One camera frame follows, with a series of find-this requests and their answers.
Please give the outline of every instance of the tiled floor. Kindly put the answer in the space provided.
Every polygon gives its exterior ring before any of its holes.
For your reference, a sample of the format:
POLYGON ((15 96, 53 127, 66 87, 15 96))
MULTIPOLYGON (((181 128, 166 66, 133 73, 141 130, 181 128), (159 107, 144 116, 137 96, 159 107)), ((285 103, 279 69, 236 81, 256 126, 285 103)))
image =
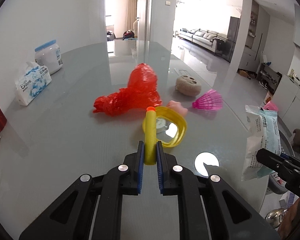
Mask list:
MULTIPOLYGON (((260 106, 267 93, 257 80, 249 80, 231 71, 229 62, 187 40, 173 38, 171 53, 184 61, 213 89, 220 92, 225 103, 248 128, 245 105, 260 106)), ((272 209, 280 208, 280 197, 281 195, 274 193, 267 195, 260 215, 264 217, 272 209)))

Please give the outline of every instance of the magenta plastic shuttlecock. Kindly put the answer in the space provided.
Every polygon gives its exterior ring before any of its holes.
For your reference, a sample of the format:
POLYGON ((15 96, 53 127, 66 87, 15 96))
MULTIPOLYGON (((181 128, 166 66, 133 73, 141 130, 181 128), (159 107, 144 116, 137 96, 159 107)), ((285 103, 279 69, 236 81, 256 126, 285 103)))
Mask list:
POLYGON ((215 90, 210 89, 204 93, 195 102, 192 103, 193 108, 206 110, 220 110, 223 106, 222 96, 215 90))

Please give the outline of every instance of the red plastic bag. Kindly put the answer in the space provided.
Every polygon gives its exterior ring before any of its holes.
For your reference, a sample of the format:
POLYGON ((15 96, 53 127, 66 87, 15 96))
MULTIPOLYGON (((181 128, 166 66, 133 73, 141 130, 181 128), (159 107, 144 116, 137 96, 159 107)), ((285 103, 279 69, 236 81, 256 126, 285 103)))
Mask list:
POLYGON ((128 87, 109 96, 101 96, 94 102, 94 113, 104 112, 115 116, 129 109, 160 106, 162 101, 157 92, 157 75, 147 64, 141 63, 131 72, 128 87))

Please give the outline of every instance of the beige curtain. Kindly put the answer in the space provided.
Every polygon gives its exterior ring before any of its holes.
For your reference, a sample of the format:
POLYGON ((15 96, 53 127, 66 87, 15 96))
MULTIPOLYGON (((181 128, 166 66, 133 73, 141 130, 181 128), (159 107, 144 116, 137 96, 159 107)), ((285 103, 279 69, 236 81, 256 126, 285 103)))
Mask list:
POLYGON ((137 0, 128 0, 127 29, 133 30, 133 23, 137 17, 137 0))

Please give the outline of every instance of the metal rivet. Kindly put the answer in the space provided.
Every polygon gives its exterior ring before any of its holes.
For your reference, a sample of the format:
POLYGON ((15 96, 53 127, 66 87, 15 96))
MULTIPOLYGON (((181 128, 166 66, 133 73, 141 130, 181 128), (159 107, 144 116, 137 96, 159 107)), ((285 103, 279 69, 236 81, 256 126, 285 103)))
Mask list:
POLYGON ((175 166, 173 166, 173 170, 176 172, 180 172, 183 170, 183 168, 180 165, 175 165, 175 166))
POLYGON ((122 165, 120 165, 120 166, 118 167, 118 170, 119 170, 119 171, 126 171, 128 168, 129 168, 129 167, 128 167, 127 165, 122 164, 122 165))
POLYGON ((84 174, 84 175, 82 175, 82 176, 80 177, 80 180, 81 180, 82 182, 87 182, 87 181, 90 180, 90 176, 89 176, 88 174, 84 174))
POLYGON ((210 179, 213 181, 213 182, 219 182, 220 181, 220 177, 218 175, 212 175, 210 177, 210 179))

